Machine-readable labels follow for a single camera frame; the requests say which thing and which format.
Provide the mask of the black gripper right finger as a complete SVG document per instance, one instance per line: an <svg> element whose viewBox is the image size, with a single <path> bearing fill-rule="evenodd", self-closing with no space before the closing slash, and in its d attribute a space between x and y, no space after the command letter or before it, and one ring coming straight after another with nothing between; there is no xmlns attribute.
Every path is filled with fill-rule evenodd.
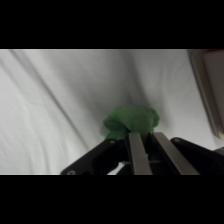
<svg viewBox="0 0 224 224"><path fill-rule="evenodd" d="M148 159L153 175L224 175L224 152L161 132L148 135Z"/></svg>

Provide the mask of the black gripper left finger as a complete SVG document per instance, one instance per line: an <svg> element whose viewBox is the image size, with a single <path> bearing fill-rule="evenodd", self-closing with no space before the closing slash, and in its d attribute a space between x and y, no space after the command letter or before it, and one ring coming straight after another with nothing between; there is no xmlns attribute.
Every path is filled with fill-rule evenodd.
<svg viewBox="0 0 224 224"><path fill-rule="evenodd" d="M107 139L61 171L61 175L107 175L118 165L118 175L151 175L147 154L139 133L124 139Z"/></svg>

